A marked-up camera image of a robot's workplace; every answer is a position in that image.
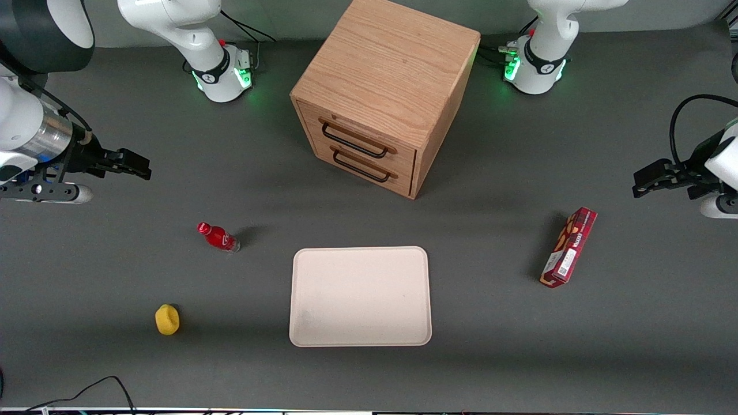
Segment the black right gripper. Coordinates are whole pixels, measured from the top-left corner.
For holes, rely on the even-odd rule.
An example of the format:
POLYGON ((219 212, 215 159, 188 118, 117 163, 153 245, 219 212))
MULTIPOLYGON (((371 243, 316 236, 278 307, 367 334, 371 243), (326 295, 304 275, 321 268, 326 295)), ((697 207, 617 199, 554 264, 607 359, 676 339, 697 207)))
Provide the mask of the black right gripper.
POLYGON ((108 152, 97 137, 84 128, 73 128, 69 146, 56 158, 67 173, 88 173, 97 177, 105 173, 127 174, 143 180, 151 179, 150 161, 128 149, 108 152))

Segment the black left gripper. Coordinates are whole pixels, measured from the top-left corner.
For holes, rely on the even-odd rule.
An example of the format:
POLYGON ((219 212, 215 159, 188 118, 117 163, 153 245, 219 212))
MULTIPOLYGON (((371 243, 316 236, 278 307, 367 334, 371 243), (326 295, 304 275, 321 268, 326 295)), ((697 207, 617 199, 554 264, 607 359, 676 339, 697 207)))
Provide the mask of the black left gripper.
POLYGON ((691 153, 691 157, 681 160, 677 154, 676 137, 672 133, 672 157, 677 167, 676 178, 670 160, 656 160, 634 173, 632 194, 640 199, 654 191, 671 190, 688 187, 690 200, 699 199, 709 194, 724 194, 725 185, 706 168, 705 163, 717 150, 724 131, 718 131, 703 140, 691 153))

